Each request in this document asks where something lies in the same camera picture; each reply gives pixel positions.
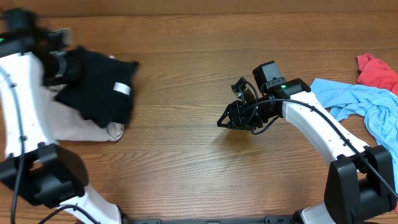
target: clothing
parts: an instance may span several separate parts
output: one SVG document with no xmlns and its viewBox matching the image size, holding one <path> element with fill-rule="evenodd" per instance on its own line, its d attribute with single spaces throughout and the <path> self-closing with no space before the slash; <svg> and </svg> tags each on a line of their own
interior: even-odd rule
<svg viewBox="0 0 398 224">
<path fill-rule="evenodd" d="M 324 108 L 331 107 L 330 114 L 337 121 L 351 114 L 364 116 L 368 131 L 378 145 L 383 145 L 392 156 L 394 178 L 398 180 L 398 97 L 389 90 L 350 85 L 323 79 L 315 79 L 311 90 Z"/>
<path fill-rule="evenodd" d="M 55 100 L 78 110 L 83 119 L 90 119 L 100 128 L 115 122 L 128 124 L 132 112 L 131 77 L 137 62 L 122 62 L 83 47 L 68 53 L 81 59 L 81 78 L 69 83 Z"/>
<path fill-rule="evenodd" d="M 366 53 L 356 57 L 359 71 L 358 83 L 390 90 L 398 95 L 398 74 L 385 62 Z"/>
<path fill-rule="evenodd" d="M 43 88 L 43 101 L 55 139 L 69 141 L 117 141 L 124 125 L 110 123 L 104 129 L 93 121 L 83 120 L 79 112 L 53 100 L 57 92 Z"/>
</svg>

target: beige cloth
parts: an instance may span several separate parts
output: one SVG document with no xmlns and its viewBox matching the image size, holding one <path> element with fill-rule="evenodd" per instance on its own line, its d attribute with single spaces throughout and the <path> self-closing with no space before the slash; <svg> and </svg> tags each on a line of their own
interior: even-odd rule
<svg viewBox="0 0 398 224">
<path fill-rule="evenodd" d="M 84 120 L 79 112 L 53 98 L 57 92 L 43 88 L 47 118 L 55 139 L 69 141 L 117 141 L 123 135 L 124 125 L 110 123 L 101 129 L 92 120 Z"/>
</svg>

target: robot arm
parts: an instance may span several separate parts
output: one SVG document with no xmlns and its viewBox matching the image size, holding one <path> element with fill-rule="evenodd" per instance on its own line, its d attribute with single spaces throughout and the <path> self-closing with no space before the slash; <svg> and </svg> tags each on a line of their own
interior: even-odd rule
<svg viewBox="0 0 398 224">
<path fill-rule="evenodd" d="M 395 197 L 369 168 L 376 169 L 375 172 L 394 189 L 392 158 L 384 147 L 371 149 L 353 136 L 319 104 L 302 80 L 287 82 L 275 62 L 260 65 L 253 75 L 263 97 L 253 97 L 246 84 L 257 96 L 256 90 L 241 78 L 231 86 L 239 100 L 228 105 L 218 126 L 252 130 L 253 133 L 268 119 L 283 117 L 304 134 L 329 166 L 324 202 L 299 210 L 290 223 L 359 223 L 395 209 Z M 358 180 L 358 170 L 366 173 L 366 178 Z"/>
<path fill-rule="evenodd" d="M 83 209 L 96 223 L 128 223 L 127 215 L 107 202 L 89 184 L 83 161 L 77 154 L 58 145 L 47 122 L 42 85 L 61 82 L 62 77 L 58 78 L 62 68 L 60 64 L 67 60 L 59 59 L 59 55 L 50 53 L 55 49 L 44 49 L 39 42 L 64 46 L 57 43 L 57 40 L 62 40 L 59 35 L 63 34 L 39 34 L 32 21 L 33 15 L 21 9 L 7 12 L 6 19 L 8 17 L 10 32 L 0 34 L 0 94 L 7 134 L 6 160 L 0 163 L 1 181 L 15 190 L 17 175 L 22 172 L 18 194 L 32 205 L 44 204 L 48 208 L 74 205 Z M 64 66 L 61 75 L 68 72 L 67 68 Z M 25 146 L 23 154 L 21 141 Z M 78 210 L 65 210 L 83 223 L 93 223 Z"/>
<path fill-rule="evenodd" d="M 302 91 L 291 95 L 290 99 L 313 105 L 316 109 L 320 110 L 360 152 L 363 152 L 364 147 L 368 146 L 364 141 L 352 135 L 337 122 L 322 107 L 312 92 Z M 349 157 L 355 154 L 337 135 L 336 131 L 321 116 L 311 111 L 311 109 L 295 103 L 284 102 L 282 114 L 287 122 L 292 123 L 311 142 L 314 148 L 321 154 L 327 166 L 329 166 L 330 162 L 337 160 L 339 155 Z"/>
</svg>

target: light blue cloth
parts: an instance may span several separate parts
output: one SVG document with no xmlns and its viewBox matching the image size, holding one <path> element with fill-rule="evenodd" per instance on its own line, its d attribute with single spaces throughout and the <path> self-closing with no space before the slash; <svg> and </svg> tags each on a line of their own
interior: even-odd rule
<svg viewBox="0 0 398 224">
<path fill-rule="evenodd" d="M 389 90 L 315 79 L 312 92 L 330 114 L 341 121 L 351 114 L 364 116 L 368 131 L 391 153 L 398 190 L 398 97 Z"/>
</svg>

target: wood grain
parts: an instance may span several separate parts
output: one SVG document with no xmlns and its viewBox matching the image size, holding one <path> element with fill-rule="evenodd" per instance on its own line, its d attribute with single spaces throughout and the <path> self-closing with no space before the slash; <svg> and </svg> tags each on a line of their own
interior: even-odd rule
<svg viewBox="0 0 398 224">
<path fill-rule="evenodd" d="M 287 79 L 356 83 L 355 56 L 370 52 L 398 70 L 396 12 L 44 19 L 71 27 L 75 43 L 138 60 L 135 109 L 119 142 L 62 142 L 78 153 L 91 184 L 132 218 L 236 218 L 291 214 L 323 200 L 328 169 L 285 120 L 265 134 L 216 127 L 240 76 L 275 60 Z M 343 125 L 374 146 L 363 119 Z M 0 141 L 5 142 L 1 129 Z M 0 186 L 0 222 L 11 191 Z M 20 200 L 18 223 L 50 213 Z M 397 215 L 377 217 L 397 223 Z M 66 213 L 56 224 L 74 223 Z"/>
<path fill-rule="evenodd" d="M 396 0 L 1 0 L 44 17 L 396 11 Z"/>
<path fill-rule="evenodd" d="M 0 15 L 5 11 L 17 7 L 18 4 L 13 0 L 0 1 Z"/>
</svg>

